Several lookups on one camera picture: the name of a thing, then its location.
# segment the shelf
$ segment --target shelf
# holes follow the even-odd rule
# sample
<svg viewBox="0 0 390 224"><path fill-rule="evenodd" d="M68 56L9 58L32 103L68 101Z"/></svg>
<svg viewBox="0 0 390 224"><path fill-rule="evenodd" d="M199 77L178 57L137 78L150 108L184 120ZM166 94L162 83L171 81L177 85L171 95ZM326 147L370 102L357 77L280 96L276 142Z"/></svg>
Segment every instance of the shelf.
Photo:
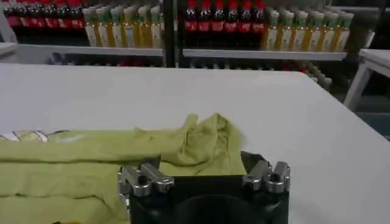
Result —
<svg viewBox="0 0 390 224"><path fill-rule="evenodd" d="M60 54L98 54L98 55L136 55L162 57L162 49L115 48L115 47L78 47L57 45L18 44L18 48L30 48L36 51L51 51Z"/></svg>
<svg viewBox="0 0 390 224"><path fill-rule="evenodd" d="M279 60L341 61L345 52L292 52L292 51L233 51L209 49L183 49L184 57L253 58Z"/></svg>

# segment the plastic bottle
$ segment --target plastic bottle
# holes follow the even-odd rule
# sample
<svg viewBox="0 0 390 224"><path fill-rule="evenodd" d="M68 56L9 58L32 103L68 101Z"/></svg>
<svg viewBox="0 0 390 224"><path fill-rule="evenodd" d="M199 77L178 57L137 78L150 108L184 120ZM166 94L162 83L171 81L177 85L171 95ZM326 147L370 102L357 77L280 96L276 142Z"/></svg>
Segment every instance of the plastic bottle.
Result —
<svg viewBox="0 0 390 224"><path fill-rule="evenodd" d="M57 19L57 7L51 0L43 0L44 20L50 29L58 29L60 24Z"/></svg>
<svg viewBox="0 0 390 224"><path fill-rule="evenodd" d="M85 31L88 36L91 47L101 47L102 41L100 39L97 25L93 21L93 14L90 9L83 9L85 19Z"/></svg>
<svg viewBox="0 0 390 224"><path fill-rule="evenodd" d="M238 42L240 49L250 49L251 45L251 15L250 15L250 1L244 1L243 7L238 19Z"/></svg>
<svg viewBox="0 0 390 224"><path fill-rule="evenodd" d="M139 47L139 33L138 26L135 23L136 8L131 6L123 10L124 12L124 31L126 34L127 46L128 47Z"/></svg>
<svg viewBox="0 0 390 224"><path fill-rule="evenodd" d="M296 26L292 30L289 49L300 51L302 49L303 39L305 38L305 26L308 14L304 11L297 12Z"/></svg>
<svg viewBox="0 0 390 224"><path fill-rule="evenodd" d="M322 28L321 37L319 39L318 51L330 51L330 46L335 36L335 27L338 19L337 13L328 13L327 25Z"/></svg>
<svg viewBox="0 0 390 224"><path fill-rule="evenodd" d="M60 27L62 29L70 29L72 28L72 21L70 18L70 9L65 4L64 0L56 0L57 4L57 18L59 20Z"/></svg>
<svg viewBox="0 0 390 224"><path fill-rule="evenodd" d="M21 26L21 22L19 18L17 17L16 8L9 3L9 0L2 0L3 3L3 13L4 16L7 18L7 22L10 25L10 27L15 28L18 26Z"/></svg>
<svg viewBox="0 0 390 224"><path fill-rule="evenodd" d="M277 30L277 21L279 17L279 12L271 10L269 15L269 25L267 27L265 36L262 42L262 49L264 50L273 50L275 46L276 36L278 33Z"/></svg>
<svg viewBox="0 0 390 224"><path fill-rule="evenodd" d="M148 7L142 6L138 9L139 14L139 32L140 32L140 46L145 48L152 47L152 31L151 24L147 15Z"/></svg>
<svg viewBox="0 0 390 224"><path fill-rule="evenodd" d="M305 39L303 40L304 51L316 51L318 47L319 37L321 36L321 26L324 20L324 14L315 12L313 15L313 24L310 30L306 31Z"/></svg>
<svg viewBox="0 0 390 224"><path fill-rule="evenodd" d="M185 31L184 31L184 46L196 47L196 30L197 30L197 10L196 1L188 0L188 6L185 11Z"/></svg>
<svg viewBox="0 0 390 224"><path fill-rule="evenodd" d="M349 33L350 33L349 26L351 25L353 14L343 13L340 16L341 16L341 25L339 30L336 31L335 37L332 40L332 44L330 47L331 51L343 51L349 37Z"/></svg>
<svg viewBox="0 0 390 224"><path fill-rule="evenodd" d="M161 48L160 6L151 8L153 48Z"/></svg>
<svg viewBox="0 0 390 224"><path fill-rule="evenodd" d="M264 33L264 8L262 1L256 1L256 7L253 10L252 20L252 48L259 49L261 39Z"/></svg>
<svg viewBox="0 0 390 224"><path fill-rule="evenodd" d="M224 25L225 25L225 12L224 3L221 0L216 1L216 8L213 13L213 22L211 23L211 30L213 31L213 47L223 48L225 46L224 41Z"/></svg>
<svg viewBox="0 0 390 224"><path fill-rule="evenodd" d="M203 0L197 22L198 45L200 48L211 46L211 19L210 0Z"/></svg>
<svg viewBox="0 0 390 224"><path fill-rule="evenodd" d="M283 14L283 25L278 30L278 35L275 42L275 50L287 51L292 34L292 20L294 14L290 11L285 11Z"/></svg>
<svg viewBox="0 0 390 224"><path fill-rule="evenodd" d="M229 1L229 10L225 22L226 46L229 48L237 47L237 2L236 0Z"/></svg>

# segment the red bottle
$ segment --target red bottle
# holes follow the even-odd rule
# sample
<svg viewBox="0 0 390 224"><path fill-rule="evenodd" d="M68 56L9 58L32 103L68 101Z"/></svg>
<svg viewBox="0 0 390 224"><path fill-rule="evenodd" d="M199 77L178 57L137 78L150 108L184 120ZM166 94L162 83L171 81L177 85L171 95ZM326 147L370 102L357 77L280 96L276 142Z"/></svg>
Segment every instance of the red bottle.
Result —
<svg viewBox="0 0 390 224"><path fill-rule="evenodd" d="M9 3L9 0L2 0L4 8L3 13L7 18L8 23L12 28L21 26L20 20L17 16L16 7Z"/></svg>
<svg viewBox="0 0 390 224"><path fill-rule="evenodd" d="M72 27L74 29L84 29L84 17L82 13L82 5L79 0L69 0L70 15Z"/></svg>
<svg viewBox="0 0 390 224"><path fill-rule="evenodd" d="M210 0L204 0L201 5L201 11L199 12L199 19L197 23L198 31L198 45L199 47L208 48L211 46L211 10Z"/></svg>
<svg viewBox="0 0 390 224"><path fill-rule="evenodd" d="M56 0L55 3L57 4L57 18L60 27L63 29L72 28L70 9L66 5L65 0Z"/></svg>
<svg viewBox="0 0 390 224"><path fill-rule="evenodd" d="M256 1L256 7L252 14L252 48L259 49L261 37L264 32L264 9L265 5L262 1Z"/></svg>
<svg viewBox="0 0 390 224"><path fill-rule="evenodd" d="M230 0L229 10L227 12L226 22L225 22L225 32L226 32L226 46L229 48L237 47L237 2L235 0Z"/></svg>
<svg viewBox="0 0 390 224"><path fill-rule="evenodd" d="M43 0L44 20L51 29L58 29L60 24L57 19L57 7L52 0Z"/></svg>
<svg viewBox="0 0 390 224"><path fill-rule="evenodd" d="M184 46L196 47L197 10L196 1L189 0L185 12Z"/></svg>
<svg viewBox="0 0 390 224"><path fill-rule="evenodd" d="M223 48L225 45L225 36L224 36L224 26L225 26L225 12L224 12L224 3L221 0L216 1L216 7L213 14L213 22L211 24L211 29L213 31L213 47Z"/></svg>
<svg viewBox="0 0 390 224"><path fill-rule="evenodd" d="M251 42L250 35L251 17L250 17L250 1L244 1L241 13L238 20L238 46L241 49L249 49Z"/></svg>

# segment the white table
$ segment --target white table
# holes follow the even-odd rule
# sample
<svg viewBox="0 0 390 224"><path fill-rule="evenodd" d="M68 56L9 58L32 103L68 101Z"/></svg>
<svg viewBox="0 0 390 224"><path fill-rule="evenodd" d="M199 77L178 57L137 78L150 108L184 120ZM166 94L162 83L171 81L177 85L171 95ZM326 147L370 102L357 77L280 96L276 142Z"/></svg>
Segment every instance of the white table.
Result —
<svg viewBox="0 0 390 224"><path fill-rule="evenodd" d="M0 65L0 131L171 128L220 112L292 168L290 224L389 222L390 144L299 72Z"/></svg>
<svg viewBox="0 0 390 224"><path fill-rule="evenodd" d="M356 108L372 71L390 77L390 50L362 49L359 55L361 57L359 69L344 100L344 105L351 110Z"/></svg>

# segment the yellow juice bottle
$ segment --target yellow juice bottle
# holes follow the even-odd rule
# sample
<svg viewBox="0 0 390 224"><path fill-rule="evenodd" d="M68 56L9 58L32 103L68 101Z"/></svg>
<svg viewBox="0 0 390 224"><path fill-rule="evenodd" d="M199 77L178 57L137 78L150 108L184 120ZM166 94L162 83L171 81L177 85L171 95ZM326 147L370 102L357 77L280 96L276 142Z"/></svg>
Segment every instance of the yellow juice bottle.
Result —
<svg viewBox="0 0 390 224"><path fill-rule="evenodd" d="M276 36L277 36L277 22L278 22L279 12L275 10L270 11L269 15L269 24L267 29L265 30L263 41L262 41L262 49L264 50L273 50L275 46Z"/></svg>
<svg viewBox="0 0 390 224"><path fill-rule="evenodd" d="M319 40L317 47L318 51L330 51L330 46L335 36L335 27L338 19L337 13L328 13L327 15L327 25L323 27L323 31Z"/></svg>
<svg viewBox="0 0 390 224"><path fill-rule="evenodd" d="M349 26L351 25L353 14L343 13L340 15L340 17L341 17L341 25L339 30L336 30L336 34L333 37L333 40L331 42L331 46L330 46L331 51L343 51L349 37L349 33L350 33Z"/></svg>
<svg viewBox="0 0 390 224"><path fill-rule="evenodd" d="M324 14L320 12L313 13L313 23L311 29L306 30L305 38L303 39L303 51L316 51L319 37L321 36L321 26L324 20Z"/></svg>
<svg viewBox="0 0 390 224"><path fill-rule="evenodd" d="M156 5L151 9L152 15L152 41L153 48L161 48L161 26L160 26L160 6Z"/></svg>
<svg viewBox="0 0 390 224"><path fill-rule="evenodd" d="M150 48L152 47L152 31L151 31L151 24L148 18L148 6L142 6L138 9L139 14L139 32L140 32L140 45L144 48Z"/></svg>
<svg viewBox="0 0 390 224"><path fill-rule="evenodd" d="M292 51L300 51L302 49L303 38L305 38L305 26L308 14L304 11L297 12L296 26L292 30L289 49Z"/></svg>
<svg viewBox="0 0 390 224"><path fill-rule="evenodd" d="M102 41L100 40L98 27L93 22L93 16L90 9L83 9L85 20L85 31L88 36L91 47L101 47Z"/></svg>

